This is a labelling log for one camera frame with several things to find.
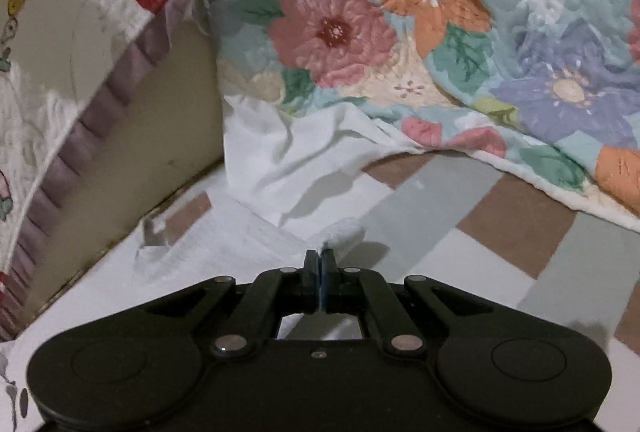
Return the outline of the checkered brown white blanket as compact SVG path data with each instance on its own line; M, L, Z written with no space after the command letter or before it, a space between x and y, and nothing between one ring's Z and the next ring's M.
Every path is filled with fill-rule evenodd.
M430 276L596 341L613 366L598 425L638 429L638 234L570 210L487 164L446 154L390 158L353 180L333 175L280 226L233 200L224 171L213 172L147 218L2 346L2 429L40 427L25 369L48 337L205 278L248 282L268 268L298 265L304 245L342 218L356 218L366 232L350 265L392 282Z

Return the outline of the beige mattress side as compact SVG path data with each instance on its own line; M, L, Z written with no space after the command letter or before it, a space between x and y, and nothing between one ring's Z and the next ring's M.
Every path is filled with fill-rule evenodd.
M212 42L186 20L168 55L132 91L91 107L35 193L18 241L32 276L22 319L40 311L164 200L222 157Z

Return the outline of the floral quilted blanket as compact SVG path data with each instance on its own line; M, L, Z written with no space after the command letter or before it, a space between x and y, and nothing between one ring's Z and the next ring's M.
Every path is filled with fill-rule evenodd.
M224 106L351 103L639 226L639 0L205 0Z

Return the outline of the white quilted bear blanket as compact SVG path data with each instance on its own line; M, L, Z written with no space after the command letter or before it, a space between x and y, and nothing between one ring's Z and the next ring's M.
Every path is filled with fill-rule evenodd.
M190 0L1 0L1 337L66 196Z

